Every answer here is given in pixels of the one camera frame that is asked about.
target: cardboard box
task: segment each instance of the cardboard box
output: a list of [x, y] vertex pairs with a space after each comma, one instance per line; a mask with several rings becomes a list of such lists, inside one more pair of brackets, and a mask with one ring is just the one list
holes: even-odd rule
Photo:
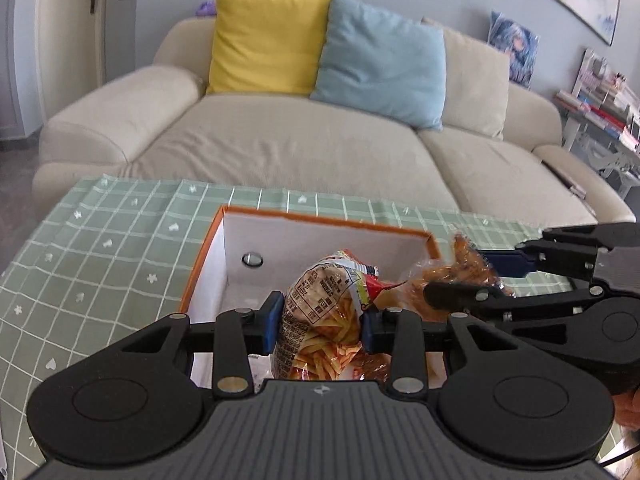
[[[182, 297], [191, 322], [216, 319], [238, 307], [258, 309], [272, 290], [287, 289], [313, 264], [347, 249], [397, 283], [418, 262], [440, 259], [428, 232], [270, 210], [222, 206], [211, 223]], [[259, 254], [262, 265], [242, 257]], [[210, 385], [211, 354], [197, 354], [191, 379]]]

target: cable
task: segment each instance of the cable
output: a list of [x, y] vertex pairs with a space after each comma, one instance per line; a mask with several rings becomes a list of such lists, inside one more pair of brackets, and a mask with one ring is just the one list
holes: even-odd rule
[[618, 456], [610, 458], [606, 462], [598, 462], [598, 464], [600, 466], [602, 466], [602, 467], [606, 467], [608, 465], [615, 464], [616, 462], [619, 462], [623, 458], [631, 456], [631, 455], [633, 455], [633, 453], [637, 453], [638, 451], [640, 451], [640, 444], [637, 444], [636, 446], [633, 446], [631, 449], [627, 449], [624, 453], [621, 453]]

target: floor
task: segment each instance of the floor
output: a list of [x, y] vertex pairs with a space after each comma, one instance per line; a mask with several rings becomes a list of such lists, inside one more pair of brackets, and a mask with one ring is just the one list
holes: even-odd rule
[[0, 272], [36, 228], [31, 181], [38, 167], [38, 145], [0, 151]]

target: packaged food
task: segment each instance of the packaged food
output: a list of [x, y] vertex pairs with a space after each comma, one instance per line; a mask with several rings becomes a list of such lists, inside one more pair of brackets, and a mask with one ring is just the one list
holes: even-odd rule
[[338, 251], [289, 289], [272, 359], [277, 379], [336, 380], [360, 351], [359, 317], [386, 288], [375, 267]]
[[[424, 301], [422, 290], [429, 282], [499, 286], [505, 294], [513, 296], [513, 291], [504, 286], [495, 269], [476, 250], [475, 245], [465, 235], [458, 233], [454, 236], [453, 241], [454, 263], [452, 265], [446, 266], [437, 260], [418, 262], [409, 272], [406, 282], [390, 290], [384, 290], [374, 300], [376, 307], [382, 310], [388, 306], [401, 306], [416, 312], [424, 321], [446, 322], [449, 312], [436, 310]], [[363, 380], [386, 378], [388, 365], [385, 368], [382, 365], [382, 361], [374, 358], [375, 356], [362, 358], [366, 365], [362, 366], [362, 373], [359, 378]], [[447, 378], [442, 354], [440, 352], [427, 352], [426, 360], [429, 386], [431, 388], [442, 386], [442, 383]], [[372, 363], [376, 362], [380, 363], [380, 366], [374, 367], [372, 365]]]
[[[282, 314], [278, 343], [272, 356], [277, 379], [377, 380], [388, 377], [390, 356], [361, 350], [360, 315], [370, 303], [379, 310], [401, 306], [423, 320], [446, 322], [448, 312], [429, 306], [422, 295], [432, 281], [500, 286], [494, 268], [462, 234], [453, 243], [454, 262], [417, 262], [401, 283], [382, 283], [375, 267], [360, 263], [349, 251], [339, 251], [308, 269], [289, 289]], [[446, 379], [442, 354], [428, 352], [430, 386]]]
[[514, 295], [512, 290], [504, 286], [491, 264], [476, 250], [473, 242], [461, 233], [454, 236], [453, 255], [454, 262], [450, 266], [434, 260], [416, 264], [405, 283], [376, 298], [376, 307], [382, 310], [388, 306], [401, 306], [418, 313], [424, 321], [446, 322], [449, 312], [436, 310], [424, 301], [422, 290], [429, 282], [499, 286], [504, 294]]

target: metal grommet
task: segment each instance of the metal grommet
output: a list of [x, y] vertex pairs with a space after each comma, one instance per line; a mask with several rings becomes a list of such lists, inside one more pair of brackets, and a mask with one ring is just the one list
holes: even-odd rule
[[250, 269], [257, 269], [264, 263], [264, 259], [258, 253], [245, 253], [242, 255], [242, 264]]
[[218, 389], [228, 394], [239, 394], [249, 387], [249, 383], [242, 377], [223, 377], [218, 381]]
[[489, 291], [481, 288], [476, 292], [476, 301], [485, 301], [489, 299]]
[[393, 388], [401, 394], [416, 394], [424, 388], [424, 383], [415, 377], [400, 377], [393, 383]]

